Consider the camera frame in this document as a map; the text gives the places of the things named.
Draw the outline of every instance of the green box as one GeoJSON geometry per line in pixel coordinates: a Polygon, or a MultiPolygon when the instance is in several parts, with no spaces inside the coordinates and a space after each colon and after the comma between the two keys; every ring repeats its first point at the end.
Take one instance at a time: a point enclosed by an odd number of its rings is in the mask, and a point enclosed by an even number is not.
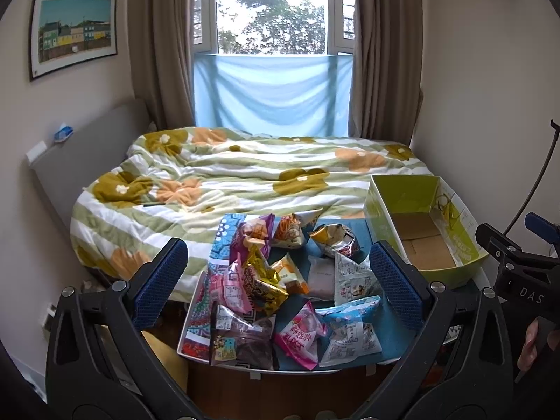
{"type": "Polygon", "coordinates": [[[475,240],[476,220],[440,177],[372,175],[363,211],[372,238],[389,242],[430,282],[463,286],[488,255],[475,240]]]}

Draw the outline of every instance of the metal bolt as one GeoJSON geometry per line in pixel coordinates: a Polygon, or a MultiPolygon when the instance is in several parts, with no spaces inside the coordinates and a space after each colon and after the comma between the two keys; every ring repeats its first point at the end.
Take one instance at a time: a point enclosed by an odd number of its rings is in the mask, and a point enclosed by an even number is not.
{"type": "Polygon", "coordinates": [[[482,293],[484,294],[485,297],[488,297],[489,299],[493,299],[496,296],[496,293],[489,287],[485,287],[482,293]]]}
{"type": "Polygon", "coordinates": [[[65,287],[64,290],[62,291],[62,296],[63,297],[71,297],[72,295],[74,295],[74,288],[72,286],[68,286],[65,287]]]}
{"type": "Polygon", "coordinates": [[[429,285],[434,292],[441,293],[445,291],[445,284],[440,283],[439,281],[434,281],[432,284],[429,285]]]}
{"type": "Polygon", "coordinates": [[[127,283],[125,283],[124,281],[115,281],[115,282],[113,283],[113,285],[111,286],[111,289],[113,289],[115,292],[120,292],[120,291],[122,291],[126,286],[127,286],[127,283]]]}

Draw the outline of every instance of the tree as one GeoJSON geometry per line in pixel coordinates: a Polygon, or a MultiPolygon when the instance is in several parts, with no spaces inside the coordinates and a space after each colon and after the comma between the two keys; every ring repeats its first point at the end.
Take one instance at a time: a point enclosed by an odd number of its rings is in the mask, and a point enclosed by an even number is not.
{"type": "MultiPolygon", "coordinates": [[[[237,14],[227,5],[231,0],[218,0],[218,11],[232,20],[237,14]]],[[[235,0],[239,5],[254,9],[256,16],[242,33],[241,43],[235,33],[221,30],[218,34],[220,51],[227,54],[324,54],[325,8],[309,0],[292,6],[288,0],[235,0]]]]}

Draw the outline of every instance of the sky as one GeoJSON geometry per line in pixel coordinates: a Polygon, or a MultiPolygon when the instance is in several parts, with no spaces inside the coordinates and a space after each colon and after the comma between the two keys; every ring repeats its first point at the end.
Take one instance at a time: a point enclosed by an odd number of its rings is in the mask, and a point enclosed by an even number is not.
{"type": "Polygon", "coordinates": [[[61,21],[77,25],[86,20],[111,21],[111,0],[46,0],[41,3],[39,26],[61,21]]]}

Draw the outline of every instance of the brown curtain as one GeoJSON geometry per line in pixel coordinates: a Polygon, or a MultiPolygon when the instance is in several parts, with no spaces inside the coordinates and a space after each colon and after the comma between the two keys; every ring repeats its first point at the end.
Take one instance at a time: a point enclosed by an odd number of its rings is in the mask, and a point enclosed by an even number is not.
{"type": "Polygon", "coordinates": [[[194,126],[193,0],[128,0],[132,84],[158,128],[194,126]]]}
{"type": "Polygon", "coordinates": [[[422,0],[356,0],[351,137],[409,144],[421,105],[422,0]]]}

